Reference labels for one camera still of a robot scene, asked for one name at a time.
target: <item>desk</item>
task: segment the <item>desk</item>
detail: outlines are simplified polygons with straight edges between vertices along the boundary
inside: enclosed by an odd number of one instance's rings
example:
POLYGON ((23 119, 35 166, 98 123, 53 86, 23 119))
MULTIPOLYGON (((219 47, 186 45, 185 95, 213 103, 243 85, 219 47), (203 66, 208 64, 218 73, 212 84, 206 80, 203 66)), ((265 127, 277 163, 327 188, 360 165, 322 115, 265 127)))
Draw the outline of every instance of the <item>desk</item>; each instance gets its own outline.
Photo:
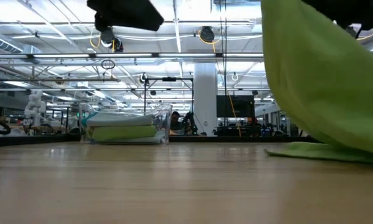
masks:
POLYGON ((283 144, 0 147, 0 223, 373 223, 373 166, 283 144))

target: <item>folded green cloth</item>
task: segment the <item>folded green cloth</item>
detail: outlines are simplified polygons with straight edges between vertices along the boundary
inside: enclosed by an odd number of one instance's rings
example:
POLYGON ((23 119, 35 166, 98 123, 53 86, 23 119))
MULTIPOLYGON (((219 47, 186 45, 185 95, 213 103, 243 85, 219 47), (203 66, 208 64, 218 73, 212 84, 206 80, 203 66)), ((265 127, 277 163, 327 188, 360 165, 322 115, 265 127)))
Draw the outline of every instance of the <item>folded green cloth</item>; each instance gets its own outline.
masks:
POLYGON ((151 126, 123 126, 123 127, 97 127, 93 130, 92 138, 98 142, 116 139, 134 139, 154 137, 156 127, 151 126))
POLYGON ((373 154, 373 54, 300 0, 265 0, 261 7, 265 70, 278 105, 331 145, 301 143, 272 155, 373 161, 358 151, 373 154))

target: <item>yellow cable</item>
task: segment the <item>yellow cable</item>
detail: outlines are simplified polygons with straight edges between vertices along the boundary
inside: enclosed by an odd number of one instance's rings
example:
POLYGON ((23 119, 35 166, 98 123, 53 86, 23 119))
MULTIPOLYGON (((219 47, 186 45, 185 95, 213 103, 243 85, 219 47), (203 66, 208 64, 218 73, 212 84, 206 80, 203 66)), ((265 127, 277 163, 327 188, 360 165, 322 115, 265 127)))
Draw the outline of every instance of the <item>yellow cable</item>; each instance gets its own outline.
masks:
POLYGON ((365 40, 373 36, 373 33, 371 35, 368 35, 367 37, 358 38, 356 40, 365 40))
MULTIPOLYGON (((229 96, 229 101, 231 102, 232 112, 234 113, 234 117, 236 119, 234 104, 232 103, 232 98, 231 98, 231 95, 229 93, 228 93, 228 96, 229 96)), ((241 127, 239 126, 239 123, 237 121, 236 121, 236 125, 237 125, 237 128, 239 130, 239 137, 242 137, 241 127)))
MULTIPOLYGON (((200 37, 200 32, 201 30, 199 30, 198 34, 199 34, 199 39, 205 43, 205 44, 211 44, 213 45, 213 52, 216 53, 216 46, 215 44, 219 42, 219 40, 217 40, 216 42, 212 42, 212 43, 209 43, 209 42, 205 42, 204 40, 202 40, 202 38, 200 37)), ((234 113, 234 117, 236 119, 236 113, 235 113, 235 109, 234 109, 234 104, 232 102, 232 98, 231 98, 231 95, 228 93, 228 96, 229 96, 229 101, 231 102, 231 107, 232 107, 232 112, 234 113)), ((239 123, 236 121, 236 124, 237 124, 237 128, 239 130, 239 137, 242 137, 242 131, 241 131, 241 127, 239 126, 239 123)))
POLYGON ((92 38, 92 37, 90 37, 90 44, 91 44, 92 47, 94 47, 94 48, 98 48, 99 45, 101 44, 101 34, 100 34, 99 37, 98 37, 98 45, 97 45, 97 46, 95 46, 95 45, 93 44, 93 38, 92 38))

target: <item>black screen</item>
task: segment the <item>black screen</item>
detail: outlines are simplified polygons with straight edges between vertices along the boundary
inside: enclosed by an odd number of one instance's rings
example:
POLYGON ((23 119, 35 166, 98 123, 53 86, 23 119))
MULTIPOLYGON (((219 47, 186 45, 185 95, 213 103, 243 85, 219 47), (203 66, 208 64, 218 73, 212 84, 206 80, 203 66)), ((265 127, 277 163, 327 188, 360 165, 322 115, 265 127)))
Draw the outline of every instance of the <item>black screen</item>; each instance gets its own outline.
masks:
MULTIPOLYGON (((237 118, 254 118, 254 96, 231 96, 237 118)), ((217 96, 217 117, 233 118, 229 96, 217 96)))

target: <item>white robot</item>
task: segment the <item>white robot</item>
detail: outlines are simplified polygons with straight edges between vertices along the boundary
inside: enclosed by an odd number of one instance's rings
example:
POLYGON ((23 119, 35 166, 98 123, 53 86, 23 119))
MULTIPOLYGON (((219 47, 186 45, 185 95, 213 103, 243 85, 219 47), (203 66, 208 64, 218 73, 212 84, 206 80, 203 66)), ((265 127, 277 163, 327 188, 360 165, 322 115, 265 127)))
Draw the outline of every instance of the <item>white robot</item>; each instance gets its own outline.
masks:
POLYGON ((45 113, 45 102, 41 101, 43 91, 34 90, 29 95, 29 102, 25 107, 25 120, 29 122, 30 118, 33 118, 33 126, 40 126, 41 113, 45 113))

